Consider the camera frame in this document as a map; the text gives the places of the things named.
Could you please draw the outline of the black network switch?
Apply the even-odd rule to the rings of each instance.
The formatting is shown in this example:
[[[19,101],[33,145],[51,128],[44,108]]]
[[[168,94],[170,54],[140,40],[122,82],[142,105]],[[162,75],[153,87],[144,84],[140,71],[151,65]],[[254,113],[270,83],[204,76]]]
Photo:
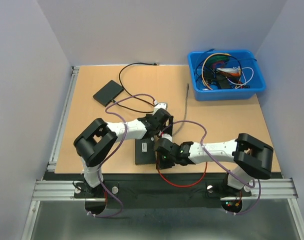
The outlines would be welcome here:
[[[114,80],[110,80],[104,87],[93,95],[93,99],[106,107],[123,91],[124,88],[120,84]]]
[[[135,140],[135,164],[137,166],[151,165],[156,163],[154,143],[154,137]]]

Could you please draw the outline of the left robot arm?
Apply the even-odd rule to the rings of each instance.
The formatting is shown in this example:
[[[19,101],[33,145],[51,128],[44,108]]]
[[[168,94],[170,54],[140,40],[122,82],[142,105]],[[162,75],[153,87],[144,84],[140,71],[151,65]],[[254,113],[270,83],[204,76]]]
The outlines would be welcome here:
[[[103,192],[101,163],[115,143],[126,140],[149,139],[156,136],[171,118],[170,113],[159,108],[153,114],[130,122],[111,123],[95,119],[75,140],[74,147],[82,159],[86,191],[92,197]]]

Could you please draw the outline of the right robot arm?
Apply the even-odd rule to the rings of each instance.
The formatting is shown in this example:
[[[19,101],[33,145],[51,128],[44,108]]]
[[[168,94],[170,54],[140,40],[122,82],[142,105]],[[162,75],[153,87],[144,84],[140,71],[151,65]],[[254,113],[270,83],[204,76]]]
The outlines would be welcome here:
[[[162,137],[154,145],[159,160],[171,165],[197,165],[215,162],[227,172],[222,191],[233,195],[255,179],[269,180],[272,173],[274,149],[247,134],[240,133],[236,139],[201,144],[183,142],[178,145],[170,138]]]

